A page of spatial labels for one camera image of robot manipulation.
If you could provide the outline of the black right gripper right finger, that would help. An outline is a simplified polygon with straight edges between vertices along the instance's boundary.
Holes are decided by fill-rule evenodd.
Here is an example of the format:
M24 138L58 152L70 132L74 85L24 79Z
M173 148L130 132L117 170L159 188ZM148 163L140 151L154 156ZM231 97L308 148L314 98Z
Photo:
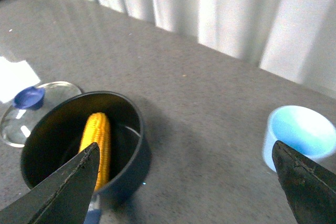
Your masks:
M296 222L335 223L335 174L282 141L272 160Z

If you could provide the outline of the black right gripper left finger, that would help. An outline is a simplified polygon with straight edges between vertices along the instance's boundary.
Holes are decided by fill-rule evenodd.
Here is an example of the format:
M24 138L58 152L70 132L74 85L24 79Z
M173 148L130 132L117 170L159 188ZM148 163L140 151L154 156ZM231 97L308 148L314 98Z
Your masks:
M100 151L93 143L30 192L1 210L1 223L84 223Z

